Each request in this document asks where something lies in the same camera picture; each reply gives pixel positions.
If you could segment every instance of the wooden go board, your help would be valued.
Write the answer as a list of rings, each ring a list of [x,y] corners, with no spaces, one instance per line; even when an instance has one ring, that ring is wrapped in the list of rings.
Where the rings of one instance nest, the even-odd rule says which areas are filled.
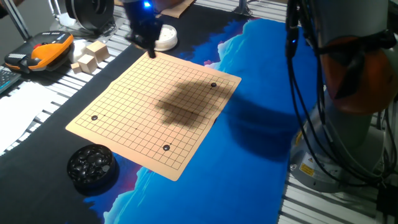
[[[166,54],[144,54],[67,130],[177,180],[240,81]]]

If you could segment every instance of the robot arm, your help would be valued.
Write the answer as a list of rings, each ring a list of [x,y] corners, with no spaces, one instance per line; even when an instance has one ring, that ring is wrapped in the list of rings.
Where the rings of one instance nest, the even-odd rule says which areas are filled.
[[[387,30],[388,3],[289,1],[288,39],[298,32],[290,27],[300,18],[305,38],[320,57],[330,97],[342,112],[373,114],[387,108],[398,92],[398,46]],[[298,5],[304,7],[298,11]],[[292,49],[294,44],[287,44]]]
[[[163,22],[155,18],[151,1],[123,0],[123,5],[131,28],[126,39],[146,49],[150,58],[155,58],[155,41],[159,39]]]

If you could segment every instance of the wooden block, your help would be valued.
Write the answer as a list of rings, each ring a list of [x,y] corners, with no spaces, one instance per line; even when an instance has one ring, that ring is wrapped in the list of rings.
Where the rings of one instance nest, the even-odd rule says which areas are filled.
[[[105,59],[111,56],[108,52],[107,46],[100,41],[90,44],[86,48],[86,53],[88,55],[94,56],[97,63],[103,62]]]
[[[93,73],[97,69],[97,62],[95,61],[95,58],[90,55],[84,55],[82,56],[77,63],[79,63],[80,68],[83,72],[85,73]]]
[[[71,68],[72,68],[72,70],[73,70],[73,72],[74,72],[75,74],[81,72],[81,68],[80,68],[79,63],[73,63],[73,64],[71,64],[70,66],[71,66]]]

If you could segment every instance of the white slatted platform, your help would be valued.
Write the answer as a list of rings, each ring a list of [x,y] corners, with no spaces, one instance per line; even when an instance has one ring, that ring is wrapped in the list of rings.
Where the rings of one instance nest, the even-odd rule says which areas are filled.
[[[238,6],[238,0],[197,0],[197,5],[212,7],[225,11],[232,11]],[[285,21],[286,4],[272,1],[252,2],[249,8],[253,16],[272,19],[278,22]],[[116,6],[114,15],[126,18],[124,9]],[[53,90],[57,96],[51,104],[36,116],[32,124],[27,128],[14,144],[7,151],[12,150],[20,142],[29,137],[54,111],[64,104],[73,94],[89,82],[93,76],[98,74],[109,62],[117,57],[124,49],[129,46],[129,42],[124,40],[124,36],[129,31],[129,22],[116,32],[106,44],[111,57],[105,62],[99,64],[99,68],[92,74],[85,73],[74,74],[71,69],[63,65],[52,73],[49,80],[56,81],[54,84],[46,86]],[[20,84],[15,90],[10,92],[14,94],[24,85]],[[280,205],[279,224],[302,224],[302,223],[333,223],[333,224],[384,224],[394,223],[394,217],[384,216],[376,211],[377,190],[374,189],[354,189],[352,193],[341,192],[338,194],[324,194],[307,188],[302,185],[290,174],[287,174],[285,181],[284,194]]]

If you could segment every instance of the warning label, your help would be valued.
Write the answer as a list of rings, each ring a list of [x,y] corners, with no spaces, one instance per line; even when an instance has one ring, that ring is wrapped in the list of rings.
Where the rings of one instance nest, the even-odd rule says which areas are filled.
[[[324,163],[321,161],[321,165],[323,168],[329,172],[329,174],[339,177],[341,173],[341,168],[339,166],[333,165],[333,164],[328,164]],[[304,172],[305,174],[313,177],[314,179],[323,181],[323,182],[328,182],[331,184],[334,184],[336,181],[327,176],[321,168],[317,165],[315,162],[314,158],[309,154],[305,153],[305,156],[303,158],[303,161],[300,165],[300,170]]]
[[[304,159],[300,165],[300,170],[303,171],[304,173],[306,173],[307,175],[310,175],[311,177],[313,177],[313,173],[315,170],[315,164],[314,164],[313,157],[310,154],[305,153]]]
[[[301,164],[300,170],[310,175],[311,177],[313,176],[313,169],[309,168],[309,166],[305,165],[304,163]]]

